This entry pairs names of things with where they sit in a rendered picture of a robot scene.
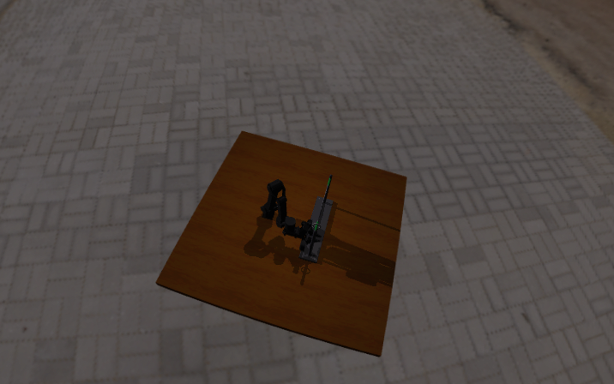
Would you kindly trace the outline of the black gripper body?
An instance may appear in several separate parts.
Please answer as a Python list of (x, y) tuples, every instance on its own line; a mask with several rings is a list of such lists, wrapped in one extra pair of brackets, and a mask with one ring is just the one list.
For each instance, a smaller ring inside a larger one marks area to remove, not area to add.
[(300, 247), (299, 247), (299, 250), (300, 250), (300, 251), (303, 251), (303, 252), (304, 252), (305, 244), (307, 244), (307, 240), (308, 240), (307, 236), (308, 236), (308, 234), (310, 234), (310, 228), (311, 228), (311, 225), (312, 225), (312, 220), (311, 220), (311, 219), (309, 219), (309, 220), (307, 221), (307, 223), (308, 223), (307, 225), (309, 226), (309, 228), (308, 228), (308, 232), (305, 234), (305, 238), (300, 237), (299, 235), (297, 235), (297, 232), (299, 232), (299, 229), (298, 229), (298, 228), (299, 228), (299, 226), (298, 226), (298, 227), (295, 227), (295, 230), (294, 230), (294, 232), (293, 232), (293, 236), (294, 236), (295, 238), (300, 238), (300, 239), (302, 239), (301, 244), (300, 244)]

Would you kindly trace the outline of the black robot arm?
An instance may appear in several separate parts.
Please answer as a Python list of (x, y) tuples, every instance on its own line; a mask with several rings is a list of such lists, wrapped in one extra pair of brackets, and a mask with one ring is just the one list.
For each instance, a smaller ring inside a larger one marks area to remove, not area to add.
[[(282, 231), (284, 236), (288, 235), (288, 236), (293, 237), (296, 220), (295, 218), (289, 217), (286, 214), (287, 198), (286, 198), (286, 188), (284, 184), (282, 183), (281, 180), (277, 179), (275, 181), (272, 181), (271, 183), (268, 183), (267, 189), (269, 193), (268, 202), (265, 203), (261, 207), (262, 217), (265, 219), (271, 220), (272, 217), (274, 216), (274, 211), (278, 210), (278, 217), (276, 218), (276, 225), (279, 228), (285, 227), (284, 230)], [(282, 190), (282, 196), (277, 198), (277, 195), (281, 190)], [(275, 202), (277, 202), (277, 204)], [(309, 228), (307, 224), (308, 223), (304, 221), (301, 223), (302, 227), (298, 228), (299, 232), (297, 232), (297, 235), (304, 238), (304, 235), (308, 232), (308, 228)]]

